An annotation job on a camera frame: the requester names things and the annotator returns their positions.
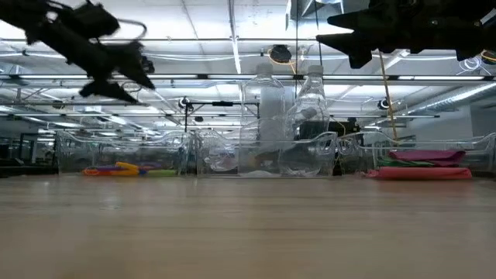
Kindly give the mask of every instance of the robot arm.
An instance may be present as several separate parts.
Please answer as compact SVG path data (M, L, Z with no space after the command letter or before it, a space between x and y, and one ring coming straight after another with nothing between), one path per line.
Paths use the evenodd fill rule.
M367 64L376 49L409 49L413 54L455 50L457 59L465 60L496 49L496 26L492 20L480 21L495 5L495 0L472 5L461 0L370 0L368 9L327 19L353 33L321 35L317 40L348 55L352 68Z
M57 14L55 19L49 13ZM51 0L0 0L0 20L23 29L28 45L43 42L67 58L68 64L78 65L93 81L80 94L104 95L127 102L137 102L118 84L109 79L118 71L146 88L154 89L141 65L139 42L104 45L98 38L119 29L119 20L102 5L86 1L80 7Z

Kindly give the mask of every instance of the storage container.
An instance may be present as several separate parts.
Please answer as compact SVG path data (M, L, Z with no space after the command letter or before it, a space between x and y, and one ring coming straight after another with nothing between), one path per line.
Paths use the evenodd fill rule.
M330 177L336 140L335 133L323 133L314 139L263 141L256 126L243 127L239 137L232 138L199 130L197 173L200 177Z
M395 141L381 132L354 133L338 139L338 164L344 174L352 174L378 169L391 151L460 150L465 152L460 167L469 168L475 175L493 175L495 140L496 133L473 139L427 142Z
M191 134L132 142L59 132L56 141L61 174L176 176L186 172Z

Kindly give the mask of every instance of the pink object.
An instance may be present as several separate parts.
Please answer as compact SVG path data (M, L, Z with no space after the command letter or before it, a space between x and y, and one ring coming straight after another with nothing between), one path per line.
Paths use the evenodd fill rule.
M370 170L367 177L391 180L459 180L470 179L465 167L380 167Z
M396 160L405 161L426 161L439 167L456 166L460 164L465 151L455 150L412 150L412 151L391 151L389 157Z

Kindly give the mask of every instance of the bottle cap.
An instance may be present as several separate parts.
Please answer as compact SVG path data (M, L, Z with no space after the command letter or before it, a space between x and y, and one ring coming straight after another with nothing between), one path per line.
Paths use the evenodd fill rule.
M269 63L262 63L257 65L257 74L272 74L274 67Z
M324 67L322 67L320 65L312 65L312 66L308 67L308 73L309 74L323 75L324 74Z

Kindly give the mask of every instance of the table surface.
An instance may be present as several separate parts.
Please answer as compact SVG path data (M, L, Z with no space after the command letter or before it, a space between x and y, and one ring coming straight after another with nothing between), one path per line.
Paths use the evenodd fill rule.
M491 278L493 181L0 180L0 278Z

